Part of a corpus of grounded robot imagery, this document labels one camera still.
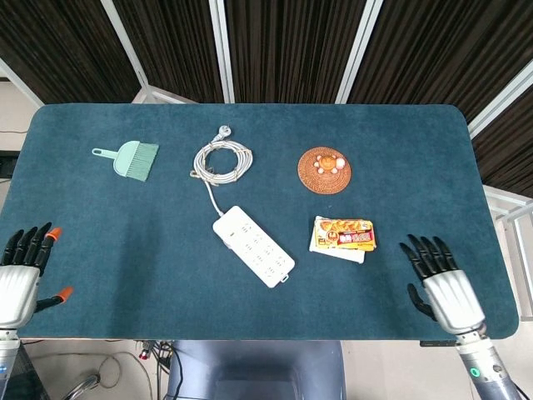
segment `white power strip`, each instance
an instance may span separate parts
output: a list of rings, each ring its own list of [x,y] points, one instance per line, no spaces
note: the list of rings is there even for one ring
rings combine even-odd
[[[222,215],[213,230],[269,288],[289,278],[294,260],[240,207]]]

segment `robotic hand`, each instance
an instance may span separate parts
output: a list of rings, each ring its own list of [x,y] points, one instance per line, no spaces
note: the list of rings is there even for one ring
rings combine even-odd
[[[20,340],[17,329],[26,325],[34,313],[67,301],[71,287],[58,295],[37,301],[39,280],[44,274],[53,244],[61,228],[48,232],[49,222],[40,229],[15,233],[8,241],[0,262],[0,399],[17,357]]]
[[[435,243],[408,235],[416,251],[400,243],[426,290],[430,304],[422,301],[410,283],[407,292],[416,309],[457,336],[456,348],[482,400],[520,400],[491,340],[486,336],[485,314],[470,281],[438,237]]]

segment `woven coaster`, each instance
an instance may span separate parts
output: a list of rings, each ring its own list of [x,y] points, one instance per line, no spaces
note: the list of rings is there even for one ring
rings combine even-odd
[[[344,160],[344,165],[337,159]],[[301,156],[298,176],[305,187],[314,193],[335,194],[348,186],[351,168],[348,160],[337,150],[314,147]]]

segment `dark blue felt mat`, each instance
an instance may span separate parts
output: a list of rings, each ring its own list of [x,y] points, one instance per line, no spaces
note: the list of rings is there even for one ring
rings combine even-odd
[[[296,259],[268,289],[212,231],[217,219],[192,159],[222,124],[254,154],[238,181],[214,188]],[[158,143],[143,183],[119,177],[95,147]],[[338,149],[350,185],[334,196],[300,183],[316,146]],[[234,157],[211,157],[217,171]],[[363,265],[307,251],[316,215],[367,218],[378,248]],[[466,123],[451,106],[64,104],[35,115],[0,217],[0,238],[53,221],[40,297],[73,285],[64,305],[24,337],[440,339],[411,305],[416,276],[398,247],[407,233],[438,235],[465,269],[494,338],[517,327],[496,234]]]

